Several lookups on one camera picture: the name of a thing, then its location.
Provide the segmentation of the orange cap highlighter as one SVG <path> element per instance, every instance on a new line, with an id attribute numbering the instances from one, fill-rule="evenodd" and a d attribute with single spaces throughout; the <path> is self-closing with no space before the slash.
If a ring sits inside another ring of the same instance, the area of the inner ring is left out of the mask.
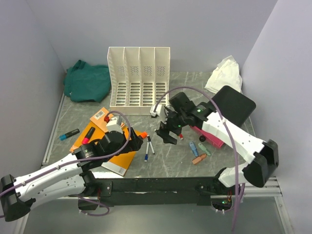
<path id="1" fill-rule="evenodd" d="M 141 134 L 140 134 L 140 137 L 142 138 L 142 139 L 145 139 L 146 137 L 147 137 L 147 133 L 146 132 L 142 132 Z"/>

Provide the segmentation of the green cloth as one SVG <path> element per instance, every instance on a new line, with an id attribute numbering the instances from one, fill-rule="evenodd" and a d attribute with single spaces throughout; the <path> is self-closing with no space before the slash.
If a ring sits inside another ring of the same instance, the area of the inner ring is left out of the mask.
<path id="1" fill-rule="evenodd" d="M 78 60 L 67 69 L 64 95 L 73 102 L 100 103 L 110 92 L 111 78 L 107 65 L 90 65 Z"/>

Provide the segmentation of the black drawer organizer box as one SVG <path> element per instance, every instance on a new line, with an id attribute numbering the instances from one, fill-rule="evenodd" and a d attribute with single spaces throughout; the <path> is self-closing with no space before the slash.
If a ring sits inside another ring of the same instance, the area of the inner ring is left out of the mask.
<path id="1" fill-rule="evenodd" d="M 256 109 L 256 103 L 253 100 L 228 85 L 223 86 L 212 97 L 212 100 L 222 115 L 238 127 L 241 127 Z"/>

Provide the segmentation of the orange clip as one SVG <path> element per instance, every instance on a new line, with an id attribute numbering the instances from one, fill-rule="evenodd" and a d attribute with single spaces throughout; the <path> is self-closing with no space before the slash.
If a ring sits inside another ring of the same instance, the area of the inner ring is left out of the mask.
<path id="1" fill-rule="evenodd" d="M 207 157 L 207 154 L 201 154 L 192 160 L 192 164 L 197 165 Z"/>

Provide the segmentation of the white file organizer rack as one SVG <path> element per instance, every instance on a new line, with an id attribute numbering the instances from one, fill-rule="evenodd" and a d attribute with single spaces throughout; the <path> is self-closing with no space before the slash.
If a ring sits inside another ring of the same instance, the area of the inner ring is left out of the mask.
<path id="1" fill-rule="evenodd" d="M 153 105 L 169 104 L 169 47 L 109 47 L 110 109 L 148 116 Z"/>

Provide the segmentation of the white crumpled paper bag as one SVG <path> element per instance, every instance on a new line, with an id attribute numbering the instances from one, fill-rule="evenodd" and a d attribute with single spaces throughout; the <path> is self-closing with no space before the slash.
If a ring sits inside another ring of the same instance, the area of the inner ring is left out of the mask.
<path id="1" fill-rule="evenodd" d="M 223 86 L 230 86 L 238 92 L 242 92 L 242 77 L 239 64 L 233 56 L 224 58 L 213 70 L 205 89 L 216 94 Z"/>

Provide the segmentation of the blue clip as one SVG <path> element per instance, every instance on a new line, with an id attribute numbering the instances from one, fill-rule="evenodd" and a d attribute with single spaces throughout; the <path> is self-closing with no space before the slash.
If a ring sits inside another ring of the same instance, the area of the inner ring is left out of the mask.
<path id="1" fill-rule="evenodd" d="M 195 146 L 195 144 L 194 144 L 193 141 L 190 141 L 190 142 L 189 142 L 189 146 L 190 146 L 190 148 L 191 148 L 191 150 L 192 150 L 194 156 L 195 156 L 195 157 L 198 157 L 198 156 L 199 156 L 198 150 L 197 150 L 197 148 L 196 148 L 196 146 Z"/>

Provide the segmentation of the green clip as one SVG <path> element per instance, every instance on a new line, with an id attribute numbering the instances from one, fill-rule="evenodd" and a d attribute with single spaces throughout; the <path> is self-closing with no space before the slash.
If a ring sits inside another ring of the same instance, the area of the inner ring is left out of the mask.
<path id="1" fill-rule="evenodd" d="M 202 151 L 204 151 L 205 154 L 206 154 L 207 156 L 211 156 L 211 155 L 212 155 L 211 152 L 205 147 L 204 144 L 198 143 L 198 147 L 199 147 Z"/>

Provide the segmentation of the pink cap highlighter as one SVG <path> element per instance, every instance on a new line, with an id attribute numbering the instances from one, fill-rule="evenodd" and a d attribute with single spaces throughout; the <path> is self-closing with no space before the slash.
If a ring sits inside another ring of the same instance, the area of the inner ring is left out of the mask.
<path id="1" fill-rule="evenodd" d="M 84 137 L 83 140 L 82 140 L 82 144 L 87 144 L 87 143 L 90 141 L 90 139 L 91 139 L 91 137 L 92 137 L 94 131 L 95 131 L 95 127 L 91 127 L 91 128 L 88 130 L 87 134 L 85 135 L 85 137 Z"/>

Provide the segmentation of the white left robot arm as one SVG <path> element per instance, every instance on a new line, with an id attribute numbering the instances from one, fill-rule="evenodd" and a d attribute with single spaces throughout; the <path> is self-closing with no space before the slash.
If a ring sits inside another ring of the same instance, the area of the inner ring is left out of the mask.
<path id="1" fill-rule="evenodd" d="M 114 156 L 138 151 L 146 133 L 106 132 L 72 153 L 28 175 L 6 175 L 0 180 L 0 203 L 5 221 L 15 221 L 35 207 L 68 195 L 91 196 L 100 189 L 91 169 Z"/>

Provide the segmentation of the black base frame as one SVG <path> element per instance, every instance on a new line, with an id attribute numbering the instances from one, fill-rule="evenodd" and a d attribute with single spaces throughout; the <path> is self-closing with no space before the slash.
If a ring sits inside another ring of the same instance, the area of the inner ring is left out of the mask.
<path id="1" fill-rule="evenodd" d="M 82 178 L 85 189 L 81 195 L 99 197 L 110 207 L 162 204 L 210 206 L 212 196 L 235 195 L 235 187 L 225 187 L 216 176 L 95 178 L 88 171 L 82 173 Z"/>

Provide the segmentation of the blue cap whiteboard marker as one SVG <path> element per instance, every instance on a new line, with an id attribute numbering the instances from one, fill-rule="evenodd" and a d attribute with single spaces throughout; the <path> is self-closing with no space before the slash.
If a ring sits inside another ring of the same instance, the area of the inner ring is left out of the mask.
<path id="1" fill-rule="evenodd" d="M 146 152 L 145 152 L 144 162 L 147 162 L 147 161 L 148 161 L 149 148 L 150 148 L 150 143 L 149 143 L 149 140 L 147 140 L 147 145 L 146 145 Z"/>

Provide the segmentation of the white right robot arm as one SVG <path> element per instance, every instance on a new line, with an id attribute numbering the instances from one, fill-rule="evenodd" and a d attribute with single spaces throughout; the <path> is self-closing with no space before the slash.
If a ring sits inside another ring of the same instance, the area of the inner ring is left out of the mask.
<path id="1" fill-rule="evenodd" d="M 170 105 L 172 110 L 160 103 L 150 109 L 152 117 L 161 119 L 156 134 L 164 143 L 177 144 L 177 139 L 169 133 L 179 135 L 184 126 L 192 126 L 220 139 L 244 159 L 243 164 L 219 172 L 214 181 L 218 194 L 225 194 L 236 183 L 250 183 L 258 188 L 265 186 L 279 164 L 278 145 L 273 140 L 264 141 L 245 132 L 220 115 L 211 101 L 195 105 L 180 92 L 170 99 Z"/>

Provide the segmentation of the small orange booklet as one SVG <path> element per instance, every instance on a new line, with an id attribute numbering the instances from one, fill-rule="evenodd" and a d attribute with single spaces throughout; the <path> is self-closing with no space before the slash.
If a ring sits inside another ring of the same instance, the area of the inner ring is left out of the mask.
<path id="1" fill-rule="evenodd" d="M 106 122 L 104 121 L 104 118 L 106 116 L 109 116 L 109 118 L 114 117 L 112 114 L 108 115 L 108 112 L 109 111 L 103 107 L 90 118 L 90 121 L 94 123 L 98 128 L 100 128 L 104 133 L 108 132 L 106 129 Z"/>

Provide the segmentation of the blue cap highlighter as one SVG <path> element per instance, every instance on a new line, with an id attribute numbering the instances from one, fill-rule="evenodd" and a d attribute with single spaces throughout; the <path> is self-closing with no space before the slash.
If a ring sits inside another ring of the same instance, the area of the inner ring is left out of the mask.
<path id="1" fill-rule="evenodd" d="M 68 139 L 68 138 L 70 138 L 70 137 L 72 137 L 72 136 L 74 136 L 74 135 L 76 135 L 78 133 L 80 133 L 80 130 L 79 129 L 74 129 L 72 131 L 69 131 L 69 132 L 67 132 L 65 134 L 60 135 L 59 139 L 61 141 L 63 141 L 63 140 Z"/>

